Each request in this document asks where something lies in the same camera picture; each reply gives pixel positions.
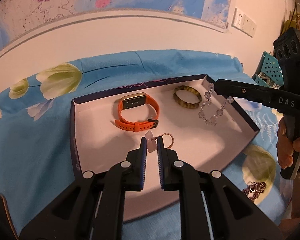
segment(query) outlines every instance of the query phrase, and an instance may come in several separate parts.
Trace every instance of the beaded bracelet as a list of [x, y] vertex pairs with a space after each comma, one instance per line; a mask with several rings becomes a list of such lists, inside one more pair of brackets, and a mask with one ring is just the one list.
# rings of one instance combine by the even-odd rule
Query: beaded bracelet
[[234, 102], [234, 98], [233, 97], [228, 97], [224, 102], [223, 104], [221, 105], [221, 108], [219, 108], [216, 112], [215, 115], [211, 116], [210, 119], [207, 119], [204, 115], [204, 107], [205, 106], [209, 106], [211, 105], [211, 94], [213, 92], [213, 83], [210, 83], [209, 84], [209, 92], [205, 92], [204, 93], [204, 98], [207, 100], [207, 101], [202, 101], [200, 102], [199, 104], [199, 107], [201, 108], [201, 111], [198, 113], [199, 115], [199, 118], [200, 119], [203, 119], [205, 121], [206, 124], [208, 125], [216, 125], [217, 124], [217, 117], [218, 116], [222, 116], [223, 115], [223, 109], [226, 108], [226, 104], [232, 104]]

